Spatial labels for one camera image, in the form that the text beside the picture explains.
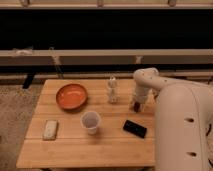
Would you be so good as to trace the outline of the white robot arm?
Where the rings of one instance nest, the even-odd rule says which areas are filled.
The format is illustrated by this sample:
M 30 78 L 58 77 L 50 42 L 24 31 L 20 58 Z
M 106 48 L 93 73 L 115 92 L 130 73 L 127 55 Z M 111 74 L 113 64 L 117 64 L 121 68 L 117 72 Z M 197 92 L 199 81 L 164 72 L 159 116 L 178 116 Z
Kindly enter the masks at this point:
M 133 73 L 132 100 L 143 104 L 158 92 L 155 105 L 155 171 L 209 171 L 206 127 L 213 119 L 213 86 L 162 77 L 155 68 Z

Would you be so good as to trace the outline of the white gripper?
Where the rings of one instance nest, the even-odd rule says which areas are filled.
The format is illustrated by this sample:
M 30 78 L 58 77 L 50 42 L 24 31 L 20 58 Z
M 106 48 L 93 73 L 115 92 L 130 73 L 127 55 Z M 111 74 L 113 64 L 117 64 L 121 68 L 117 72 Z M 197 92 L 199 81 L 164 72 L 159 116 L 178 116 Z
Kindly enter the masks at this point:
M 144 87 L 144 86 L 135 86 L 135 89 L 133 91 L 133 100 L 131 100 L 130 105 L 129 105 L 129 109 L 130 110 L 135 110 L 135 104 L 136 102 L 141 104 L 141 112 L 145 111 L 147 109 L 147 103 L 146 100 L 148 98 L 148 94 L 149 94 L 149 88 L 148 87 Z

